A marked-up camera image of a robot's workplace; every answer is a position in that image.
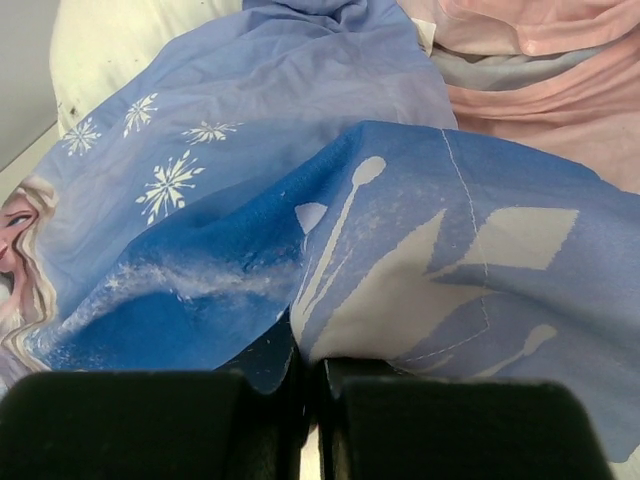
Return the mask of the pink pillowcase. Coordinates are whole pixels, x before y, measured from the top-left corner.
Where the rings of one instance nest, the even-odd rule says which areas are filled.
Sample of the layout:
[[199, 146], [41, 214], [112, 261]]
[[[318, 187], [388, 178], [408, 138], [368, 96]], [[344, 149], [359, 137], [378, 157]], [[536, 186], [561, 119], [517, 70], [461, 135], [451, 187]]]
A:
[[462, 130], [639, 189], [635, 1], [405, 1]]

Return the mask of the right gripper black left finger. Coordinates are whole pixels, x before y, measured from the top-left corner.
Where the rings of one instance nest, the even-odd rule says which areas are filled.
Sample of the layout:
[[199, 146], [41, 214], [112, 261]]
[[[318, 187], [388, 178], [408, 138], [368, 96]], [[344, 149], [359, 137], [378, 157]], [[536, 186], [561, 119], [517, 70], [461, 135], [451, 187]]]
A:
[[291, 479], [298, 352], [272, 329], [223, 367], [41, 373], [1, 403], [5, 479]]

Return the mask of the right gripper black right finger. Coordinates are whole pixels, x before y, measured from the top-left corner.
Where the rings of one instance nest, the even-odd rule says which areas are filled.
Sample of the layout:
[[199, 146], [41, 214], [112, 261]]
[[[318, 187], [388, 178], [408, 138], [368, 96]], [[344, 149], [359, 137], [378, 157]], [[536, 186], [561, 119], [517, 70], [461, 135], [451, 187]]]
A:
[[589, 418], [549, 382], [426, 380], [380, 361], [317, 366], [325, 479], [610, 479]]

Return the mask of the blue Frozen print pillowcase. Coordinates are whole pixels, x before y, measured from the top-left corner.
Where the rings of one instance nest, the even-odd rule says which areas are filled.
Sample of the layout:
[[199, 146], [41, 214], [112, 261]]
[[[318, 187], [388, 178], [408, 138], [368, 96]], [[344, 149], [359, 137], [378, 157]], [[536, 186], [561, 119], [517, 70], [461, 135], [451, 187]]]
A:
[[458, 129], [393, 1], [257, 1], [171, 41], [1, 209], [1, 386], [304, 359], [549, 379], [639, 458], [639, 198]]

